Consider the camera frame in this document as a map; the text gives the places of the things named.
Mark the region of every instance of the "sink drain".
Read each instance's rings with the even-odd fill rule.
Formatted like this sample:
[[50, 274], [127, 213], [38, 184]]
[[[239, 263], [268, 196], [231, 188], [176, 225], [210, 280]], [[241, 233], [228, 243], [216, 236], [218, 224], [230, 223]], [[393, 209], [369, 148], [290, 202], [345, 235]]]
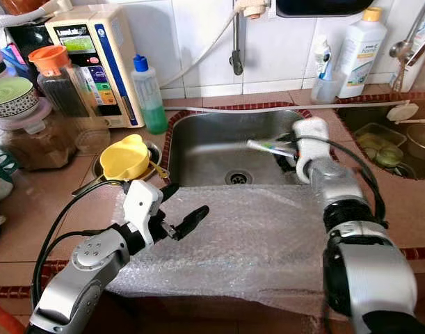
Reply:
[[225, 178], [226, 184], [251, 184], [251, 175], [244, 170], [231, 170]]

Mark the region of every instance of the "plastic sheet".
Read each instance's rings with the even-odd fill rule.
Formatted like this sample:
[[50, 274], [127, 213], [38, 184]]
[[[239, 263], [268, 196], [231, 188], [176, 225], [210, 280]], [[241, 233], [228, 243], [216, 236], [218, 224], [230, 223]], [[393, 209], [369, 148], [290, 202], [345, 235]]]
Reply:
[[[118, 198], [114, 222], [122, 223]], [[316, 314], [326, 232], [309, 186], [182, 188], [161, 209], [178, 225], [210, 213], [186, 238], [169, 238], [132, 257], [107, 287], [123, 296], [233, 296]]]

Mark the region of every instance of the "brown tile countertop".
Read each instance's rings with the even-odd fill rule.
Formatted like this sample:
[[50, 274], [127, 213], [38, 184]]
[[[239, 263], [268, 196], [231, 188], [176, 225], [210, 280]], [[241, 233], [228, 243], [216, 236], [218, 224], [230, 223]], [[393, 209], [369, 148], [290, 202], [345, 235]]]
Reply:
[[[371, 86], [367, 94], [386, 93], [383, 86]], [[309, 104], [308, 90], [293, 92], [238, 95], [235, 97], [211, 97], [204, 99], [169, 100], [168, 106], [222, 106], [258, 102], [289, 102], [299, 105]], [[325, 119], [330, 125], [330, 137], [343, 143], [354, 152], [362, 155], [353, 137], [330, 109], [312, 111], [313, 116]], [[164, 135], [153, 136], [145, 129], [113, 129], [112, 141], [128, 134], [140, 134], [153, 141], [161, 149]], [[346, 166], [355, 166], [350, 159], [336, 152]], [[0, 214], [8, 217], [0, 236], [0, 287], [27, 287], [30, 285], [34, 262], [49, 227], [59, 211], [71, 200], [70, 193], [93, 178], [90, 167], [94, 157], [76, 157], [60, 170], [28, 173], [17, 171], [13, 175], [15, 190], [0, 202]], [[407, 180], [393, 176], [367, 162], [372, 168], [387, 205], [387, 219], [390, 222], [389, 234], [400, 248], [424, 248], [425, 251], [425, 180]], [[151, 183], [163, 186], [157, 176]], [[84, 198], [64, 218], [56, 236], [73, 230], [105, 228], [111, 221], [115, 199], [119, 188], [103, 187]], [[77, 237], [69, 238], [54, 250], [49, 260], [67, 261], [72, 249], [79, 242]], [[425, 260], [410, 262], [417, 273], [425, 273]]]

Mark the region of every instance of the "stainless steel sink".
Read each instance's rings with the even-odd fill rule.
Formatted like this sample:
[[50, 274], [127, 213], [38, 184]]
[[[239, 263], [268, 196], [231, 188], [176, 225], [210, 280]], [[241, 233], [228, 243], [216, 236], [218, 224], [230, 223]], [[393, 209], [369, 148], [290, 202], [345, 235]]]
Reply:
[[246, 147], [248, 139], [268, 140], [289, 133], [303, 117], [293, 111], [208, 113], [181, 119], [170, 145], [170, 179], [181, 186], [298, 184], [270, 153]]
[[[340, 108], [337, 110], [337, 114], [352, 134], [365, 125], [374, 122], [406, 136], [407, 128], [411, 125], [395, 125], [394, 122], [389, 121], [387, 114], [391, 108], [390, 106]], [[404, 158], [402, 164], [399, 166], [398, 175], [415, 179], [425, 179], [425, 161], [410, 155], [407, 150], [407, 143], [399, 146], [399, 148], [404, 153]], [[395, 168], [387, 171], [396, 174]]]

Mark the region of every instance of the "white plastic bottle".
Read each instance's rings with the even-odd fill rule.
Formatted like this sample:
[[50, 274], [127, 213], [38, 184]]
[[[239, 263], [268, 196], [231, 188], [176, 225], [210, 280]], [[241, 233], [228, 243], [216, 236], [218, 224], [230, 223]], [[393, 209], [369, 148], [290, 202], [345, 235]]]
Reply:
[[337, 95], [342, 99], [358, 96], [364, 90], [368, 74], [387, 34], [387, 28], [380, 22], [381, 14], [382, 8], [370, 7], [364, 11], [360, 21], [348, 26], [337, 63], [337, 71], [346, 76]]
[[147, 130], [151, 134], [162, 134], [168, 129], [168, 119], [164, 113], [155, 69], [149, 67], [146, 57], [139, 54], [134, 58], [134, 65], [131, 77]]

